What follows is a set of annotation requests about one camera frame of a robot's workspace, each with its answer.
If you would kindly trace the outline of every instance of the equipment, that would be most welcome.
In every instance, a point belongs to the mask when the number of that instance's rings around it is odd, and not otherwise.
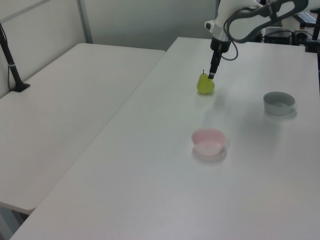
[[[307,12],[299,12],[293,15],[301,24],[305,23],[306,27],[314,27],[316,25],[316,20]]]
[[[248,42],[257,31],[279,22],[303,10],[320,7],[320,0],[275,0],[262,6],[255,0],[221,0],[218,15],[212,27],[205,27],[212,33],[209,78],[213,79],[222,54],[229,50],[231,42]]]
[[[11,55],[10,50],[9,50],[6,33],[5,33],[1,23],[0,23],[0,45],[2,47],[2,50],[3,50],[4,56],[6,58],[6,61],[8,63],[8,85],[9,85],[9,69],[11,70],[12,76],[13,76],[14,81],[15,81],[15,88],[10,89],[10,87],[9,87],[9,90],[21,93],[23,90],[25,90],[28,87],[30,87],[30,84],[22,82],[22,80],[20,78],[20,75],[18,73],[16,64],[15,64],[14,59],[13,59],[13,57]]]

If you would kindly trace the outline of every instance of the green pear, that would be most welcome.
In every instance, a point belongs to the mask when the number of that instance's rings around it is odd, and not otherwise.
[[[198,92],[201,94],[211,94],[214,88],[214,82],[207,74],[205,74],[205,70],[203,70],[203,73],[199,77],[198,84],[196,85],[196,89],[198,89]]]

